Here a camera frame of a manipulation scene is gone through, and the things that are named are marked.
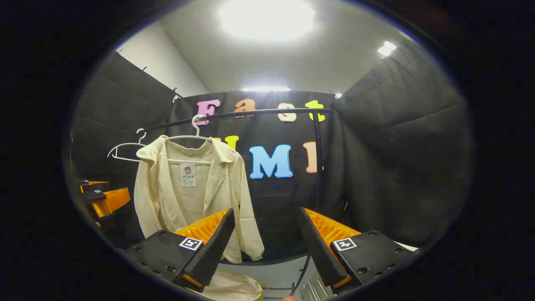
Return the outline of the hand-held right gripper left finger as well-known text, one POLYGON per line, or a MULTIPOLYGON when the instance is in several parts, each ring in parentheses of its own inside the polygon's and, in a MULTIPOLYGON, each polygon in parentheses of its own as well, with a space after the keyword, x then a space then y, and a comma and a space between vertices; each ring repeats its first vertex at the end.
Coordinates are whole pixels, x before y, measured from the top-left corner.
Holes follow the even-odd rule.
POLYGON ((125 250, 135 265, 182 288, 202 293, 235 230, 232 208, 170 232, 159 230, 125 250))

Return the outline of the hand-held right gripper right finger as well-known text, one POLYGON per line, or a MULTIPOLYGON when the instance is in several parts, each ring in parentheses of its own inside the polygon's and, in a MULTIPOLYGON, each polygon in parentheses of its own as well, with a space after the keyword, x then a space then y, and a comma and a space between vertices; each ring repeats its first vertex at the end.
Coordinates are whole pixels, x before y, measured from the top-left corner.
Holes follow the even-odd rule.
POLYGON ((311 209, 300 209, 308 255, 324 286, 355 289, 404 268, 415 252, 376 230, 359 232, 311 209))

